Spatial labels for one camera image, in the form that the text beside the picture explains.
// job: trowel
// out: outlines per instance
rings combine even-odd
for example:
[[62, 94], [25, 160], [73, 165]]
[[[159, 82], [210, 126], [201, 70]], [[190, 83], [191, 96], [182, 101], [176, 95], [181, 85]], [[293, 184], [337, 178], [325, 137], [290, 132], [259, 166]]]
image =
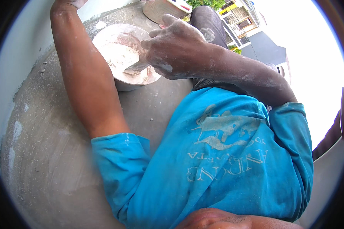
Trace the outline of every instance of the trowel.
[[148, 63], [141, 63], [140, 61], [130, 65], [127, 67], [124, 72], [128, 74], [133, 74], [135, 71], [143, 71], [145, 68], [149, 66]]

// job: t-shirt sleeve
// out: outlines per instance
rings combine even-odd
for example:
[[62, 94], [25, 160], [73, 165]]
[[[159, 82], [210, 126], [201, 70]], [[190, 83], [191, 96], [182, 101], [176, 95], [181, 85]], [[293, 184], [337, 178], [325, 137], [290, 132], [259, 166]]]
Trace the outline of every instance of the t-shirt sleeve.
[[300, 217], [310, 201], [313, 180], [312, 141], [303, 104], [289, 102], [273, 108], [269, 120], [275, 141], [289, 152], [297, 173], [302, 189]]
[[113, 215], [126, 222], [127, 208], [150, 161], [149, 140], [119, 133], [91, 140]]

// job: putty knife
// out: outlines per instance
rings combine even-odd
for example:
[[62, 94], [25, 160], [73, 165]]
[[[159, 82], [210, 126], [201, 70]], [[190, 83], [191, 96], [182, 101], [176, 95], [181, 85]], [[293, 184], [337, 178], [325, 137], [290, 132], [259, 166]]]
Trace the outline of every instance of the putty knife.
[[148, 66], [149, 64], [141, 63], [140, 61], [138, 61], [135, 64], [132, 64], [131, 66], [127, 67], [125, 71], [143, 71]]

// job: concrete floor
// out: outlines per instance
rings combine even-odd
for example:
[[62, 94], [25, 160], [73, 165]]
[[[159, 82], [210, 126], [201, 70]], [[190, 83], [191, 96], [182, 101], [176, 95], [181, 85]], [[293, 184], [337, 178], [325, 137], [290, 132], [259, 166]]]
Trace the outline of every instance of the concrete floor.
[[[128, 23], [147, 32], [158, 28], [143, 15], [142, 7], [138, 2], [103, 14], [89, 22], [86, 30], [93, 39], [99, 21]], [[131, 131], [150, 139], [152, 154], [191, 88], [189, 80], [162, 77], [119, 93]], [[92, 164], [90, 139], [70, 107], [55, 50], [33, 68], [14, 103], [2, 141], [1, 170], [28, 223], [33, 228], [124, 228], [105, 199], [101, 177]]]

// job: plaster dust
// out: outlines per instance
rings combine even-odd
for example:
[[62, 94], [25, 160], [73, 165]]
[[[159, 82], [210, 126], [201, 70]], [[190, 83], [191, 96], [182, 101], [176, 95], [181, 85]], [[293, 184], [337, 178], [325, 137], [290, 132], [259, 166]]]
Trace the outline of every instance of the plaster dust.
[[131, 74], [124, 72], [125, 68], [139, 61], [138, 51], [129, 46], [108, 43], [99, 51], [110, 66], [113, 76], [128, 84], [145, 84], [154, 71], [148, 66], [143, 71], [132, 71]]

